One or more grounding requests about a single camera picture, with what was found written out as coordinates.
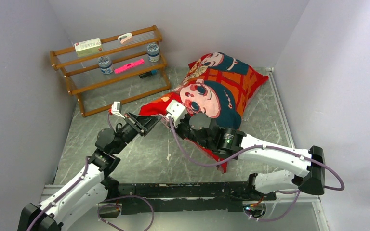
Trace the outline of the pink red patterned pillowcase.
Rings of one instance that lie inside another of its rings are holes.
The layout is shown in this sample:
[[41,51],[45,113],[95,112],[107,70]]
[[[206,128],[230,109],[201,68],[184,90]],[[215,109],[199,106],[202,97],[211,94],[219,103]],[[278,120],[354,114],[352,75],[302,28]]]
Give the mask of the pink red patterned pillowcase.
[[[171,100],[187,108],[187,116],[204,113],[222,128],[239,129],[246,106],[258,89],[268,81],[253,67],[222,52],[203,55],[190,63],[178,87],[143,105],[141,116],[164,115]],[[206,141],[191,141],[215,161],[223,157],[208,149]]]

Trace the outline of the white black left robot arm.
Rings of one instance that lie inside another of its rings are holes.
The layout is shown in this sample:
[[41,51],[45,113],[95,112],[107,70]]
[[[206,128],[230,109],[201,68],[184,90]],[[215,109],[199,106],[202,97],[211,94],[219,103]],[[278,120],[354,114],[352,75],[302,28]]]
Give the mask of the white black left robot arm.
[[96,204],[117,199],[119,183],[109,176],[120,162],[116,155],[137,135],[147,135],[161,116],[126,113],[124,120],[99,131],[95,151],[71,181],[38,205],[23,208],[19,231],[67,231]]

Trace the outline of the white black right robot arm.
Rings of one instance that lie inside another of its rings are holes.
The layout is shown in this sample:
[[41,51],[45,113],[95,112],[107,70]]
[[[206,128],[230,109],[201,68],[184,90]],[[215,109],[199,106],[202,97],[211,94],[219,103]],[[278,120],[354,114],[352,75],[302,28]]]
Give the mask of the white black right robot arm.
[[187,139],[221,158],[258,161],[281,168],[281,172],[251,176],[246,195],[256,200],[278,190],[298,189],[310,195],[325,193],[324,152],[319,146],[295,149],[263,141],[243,131],[223,128],[216,120],[199,113],[182,119],[169,119],[175,137]]

